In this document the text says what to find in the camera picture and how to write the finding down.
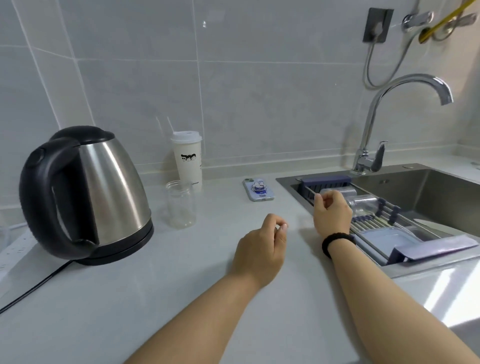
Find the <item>cartoon phone case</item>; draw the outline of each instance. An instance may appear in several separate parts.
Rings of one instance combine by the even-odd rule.
[[[268,201],[275,198],[275,195],[270,187],[265,184],[263,178],[246,178],[243,180],[243,185],[249,199],[252,201]]]

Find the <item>yellow pipe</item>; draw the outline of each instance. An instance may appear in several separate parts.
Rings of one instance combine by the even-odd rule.
[[[447,24],[450,20],[458,16],[463,10],[468,8],[471,4],[473,4],[476,0],[467,0],[465,1],[460,7],[454,11],[452,11],[450,14],[448,14],[440,23],[438,23],[436,26],[433,28],[425,28],[428,29],[425,33],[421,32],[419,36],[419,42],[420,43],[425,43],[433,33],[435,33],[437,30],[439,30],[442,26]]]

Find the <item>black kettle handle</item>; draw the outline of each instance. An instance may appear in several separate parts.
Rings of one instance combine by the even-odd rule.
[[[52,191],[54,175],[73,161],[79,147],[69,137],[44,143],[25,162],[19,187],[20,204],[33,236],[50,254],[70,260],[87,258],[98,246],[90,240],[70,240],[60,225]]]

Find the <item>electric kettle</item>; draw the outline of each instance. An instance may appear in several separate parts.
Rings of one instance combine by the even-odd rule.
[[[20,204],[33,236],[52,255],[84,265],[122,259],[153,235],[142,181],[111,132],[72,126],[28,157]]]

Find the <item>stainless steel sink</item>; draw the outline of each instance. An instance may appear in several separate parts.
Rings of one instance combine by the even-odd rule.
[[[310,213],[313,213],[311,202],[298,192],[301,179],[326,175],[350,175],[353,184],[400,206],[401,214],[409,219],[430,220],[474,236],[480,236],[480,184],[433,170],[421,164],[383,167],[377,173],[368,173],[362,176],[353,175],[350,174],[350,171],[344,170],[284,177],[277,180]],[[475,247],[425,262],[405,262],[384,266],[382,269],[389,276],[397,277],[478,256],[480,256],[480,247]]]

